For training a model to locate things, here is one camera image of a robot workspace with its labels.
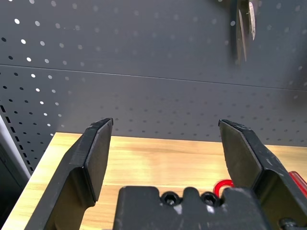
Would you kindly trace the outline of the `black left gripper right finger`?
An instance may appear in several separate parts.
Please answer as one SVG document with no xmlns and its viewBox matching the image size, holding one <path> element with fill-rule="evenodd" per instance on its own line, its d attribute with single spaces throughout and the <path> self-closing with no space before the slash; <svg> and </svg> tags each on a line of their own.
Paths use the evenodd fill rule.
<svg viewBox="0 0 307 230">
<path fill-rule="evenodd" d="M 305 230 L 307 196 L 280 160 L 246 126 L 225 119 L 218 126 L 234 186 L 253 191 L 274 230 Z"/>
</svg>

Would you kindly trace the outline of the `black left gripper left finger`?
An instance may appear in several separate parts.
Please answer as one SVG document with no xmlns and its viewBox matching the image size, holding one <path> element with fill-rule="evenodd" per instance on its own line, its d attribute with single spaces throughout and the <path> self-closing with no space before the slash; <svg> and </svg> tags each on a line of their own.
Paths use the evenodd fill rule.
<svg viewBox="0 0 307 230">
<path fill-rule="evenodd" d="M 99 199 L 113 119 L 92 123 L 66 151 L 32 213 L 27 230 L 78 230 Z"/>
</svg>

